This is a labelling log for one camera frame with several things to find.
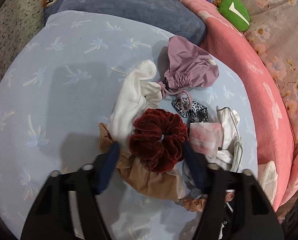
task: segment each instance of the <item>white sock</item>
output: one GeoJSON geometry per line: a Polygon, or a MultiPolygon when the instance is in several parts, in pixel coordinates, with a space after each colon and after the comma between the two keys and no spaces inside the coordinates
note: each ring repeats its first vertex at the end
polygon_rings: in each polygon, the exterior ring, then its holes
{"type": "Polygon", "coordinates": [[[156,76],[157,68],[151,60],[139,63],[126,76],[107,129],[123,151],[129,151],[133,123],[147,108],[157,108],[162,100],[161,87],[148,82],[156,76]]]}

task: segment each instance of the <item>white cloth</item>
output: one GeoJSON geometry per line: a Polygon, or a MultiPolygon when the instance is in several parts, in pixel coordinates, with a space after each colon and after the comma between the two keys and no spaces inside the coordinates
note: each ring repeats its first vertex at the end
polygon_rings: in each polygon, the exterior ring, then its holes
{"type": "Polygon", "coordinates": [[[157,108],[162,100],[161,87],[149,82],[156,76],[157,68],[151,60],[139,63],[126,76],[114,106],[107,129],[123,151],[129,151],[133,123],[147,108],[157,108]]]}
{"type": "MultiPolygon", "coordinates": [[[[238,126],[240,122],[238,112],[232,110],[231,114],[236,126],[238,126]]],[[[242,157],[242,148],[239,144],[239,138],[236,135],[236,127],[232,121],[231,114],[229,108],[224,108],[219,111],[219,107],[217,107],[217,117],[221,123],[223,132],[222,150],[217,151],[216,158],[212,159],[206,156],[206,159],[209,163],[216,163],[226,171],[237,172],[242,157]]]]}
{"type": "Polygon", "coordinates": [[[271,205],[273,205],[278,185],[278,174],[276,172],[276,165],[274,161],[258,165],[258,182],[271,205]]]}
{"type": "MultiPolygon", "coordinates": [[[[238,126],[240,122],[238,112],[236,110],[232,110],[231,113],[236,125],[238,126]]],[[[217,117],[223,129],[222,150],[228,150],[229,145],[231,144],[236,133],[236,128],[231,119],[229,108],[224,108],[223,110],[219,111],[219,107],[217,106],[217,117]]]]}

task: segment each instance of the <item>light blue bed sheet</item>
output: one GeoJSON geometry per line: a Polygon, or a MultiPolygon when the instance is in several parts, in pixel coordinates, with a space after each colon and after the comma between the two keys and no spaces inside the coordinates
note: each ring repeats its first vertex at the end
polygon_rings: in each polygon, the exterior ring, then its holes
{"type": "MultiPolygon", "coordinates": [[[[172,37],[159,28],[111,15],[64,11],[12,63],[0,84],[0,216],[20,238],[25,218],[48,174],[72,172],[99,154],[98,123],[108,123],[128,72],[151,59],[157,81],[168,67],[172,37]]],[[[257,142],[242,81],[215,58],[212,87],[192,89],[195,101],[240,114],[242,168],[257,174],[257,142]]],[[[174,112],[172,98],[161,108],[174,112]]],[[[97,197],[114,239],[191,239],[200,213],[137,193],[118,174],[97,197]]],[[[76,233],[81,236],[76,209],[76,233]]]]}

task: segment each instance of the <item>screw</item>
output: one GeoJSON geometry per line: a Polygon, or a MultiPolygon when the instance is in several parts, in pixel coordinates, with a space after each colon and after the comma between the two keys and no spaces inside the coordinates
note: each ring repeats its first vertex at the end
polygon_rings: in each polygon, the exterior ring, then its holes
{"type": "Polygon", "coordinates": [[[53,171],[50,176],[57,177],[59,175],[59,171],[53,171]]]}
{"type": "Polygon", "coordinates": [[[82,166],[82,169],[84,171],[89,171],[93,169],[93,165],[92,164],[85,164],[84,166],[82,166]]]}
{"type": "Polygon", "coordinates": [[[249,169],[245,169],[245,170],[243,171],[243,174],[244,174],[244,175],[247,175],[247,176],[251,176],[251,175],[252,175],[252,171],[249,170],[249,169]]]}

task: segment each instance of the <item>blue pillow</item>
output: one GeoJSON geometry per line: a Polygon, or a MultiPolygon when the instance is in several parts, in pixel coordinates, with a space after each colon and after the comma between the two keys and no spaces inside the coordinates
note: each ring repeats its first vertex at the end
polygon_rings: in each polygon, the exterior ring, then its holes
{"type": "Polygon", "coordinates": [[[76,10],[110,14],[147,23],[200,45],[207,34],[203,21],[178,0],[56,0],[45,11],[76,10]]]}

